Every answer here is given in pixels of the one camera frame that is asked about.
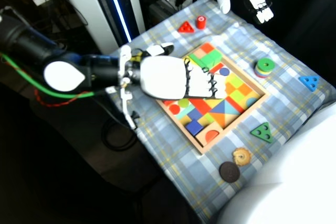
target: blue triangle block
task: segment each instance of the blue triangle block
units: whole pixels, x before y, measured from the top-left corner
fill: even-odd
[[[225,100],[220,102],[218,105],[216,105],[216,107],[210,110],[210,112],[224,114],[225,113],[225,103],[224,102]]]
[[[225,102],[225,114],[230,114],[230,115],[240,115],[240,113],[226,100]]]
[[[314,92],[319,84],[319,76],[301,76],[299,80],[305,85],[311,92]]]

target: blue checkered tablecloth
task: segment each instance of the blue checkered tablecloth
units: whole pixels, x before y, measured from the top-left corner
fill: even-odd
[[[195,27],[194,21],[199,15],[207,18],[204,30],[195,28],[192,34],[177,32],[186,20]],[[134,39],[130,46],[145,49],[149,45],[173,42],[172,56],[182,57],[207,41],[234,60],[271,96],[206,154],[200,155],[157,102],[140,88],[131,89],[134,97],[129,103],[130,112],[135,110],[140,115],[139,139],[203,222],[209,222],[211,216],[261,169],[314,111],[336,99],[335,88],[322,78],[318,89],[310,92],[298,78],[316,75],[315,72],[253,25],[232,12],[222,14],[214,0],[197,1]],[[256,61],[262,57],[269,57],[276,63],[276,68],[266,79],[253,73]],[[111,98],[120,106],[117,94]],[[275,139],[271,144],[250,134],[266,121]],[[221,179],[218,169],[221,163],[233,160],[232,152],[237,147],[249,149],[253,157],[249,165],[240,168],[240,179],[229,184]]]

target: plaid tablecloth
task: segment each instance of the plaid tablecloth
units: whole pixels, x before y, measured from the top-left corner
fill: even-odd
[[[206,16],[206,29],[195,28],[192,34],[177,32],[186,20],[195,27],[199,15]],[[139,139],[203,222],[208,222],[315,110],[336,99],[335,88],[322,78],[318,89],[310,92],[298,77],[316,75],[315,72],[253,25],[232,12],[222,14],[214,0],[197,1],[134,39],[130,46],[145,49],[149,45],[173,42],[172,56],[182,57],[207,41],[234,60],[271,96],[206,154],[200,155],[157,102],[140,88],[132,89],[134,98],[129,103],[130,112],[135,110],[141,117],[137,129]],[[276,68],[268,78],[261,79],[255,76],[253,67],[258,59],[266,56],[276,63]],[[120,106],[118,95],[111,98]],[[266,121],[275,139],[271,144],[250,134]],[[232,152],[237,147],[249,149],[253,157],[249,165],[240,168],[240,179],[229,184],[221,179],[218,169],[223,162],[233,160]]]

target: green triangle block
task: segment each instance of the green triangle block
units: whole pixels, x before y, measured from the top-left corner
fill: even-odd
[[[251,134],[253,136],[256,136],[256,137],[258,137],[258,138],[260,138],[260,139],[268,142],[268,143],[272,143],[273,142],[271,131],[269,130],[268,122],[263,123],[259,127],[257,127],[254,130],[252,130]]]

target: led light strip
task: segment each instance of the led light strip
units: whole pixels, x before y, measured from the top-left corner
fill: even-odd
[[[128,40],[128,42],[131,42],[132,39],[131,39],[130,33],[128,32],[127,25],[125,23],[124,17],[122,15],[122,12],[121,12],[121,9],[120,9],[120,6],[119,6],[119,2],[118,2],[118,0],[113,0],[113,1],[114,1],[115,7],[117,8],[117,12],[119,14],[119,18],[121,20],[122,27],[124,28],[127,40]]]

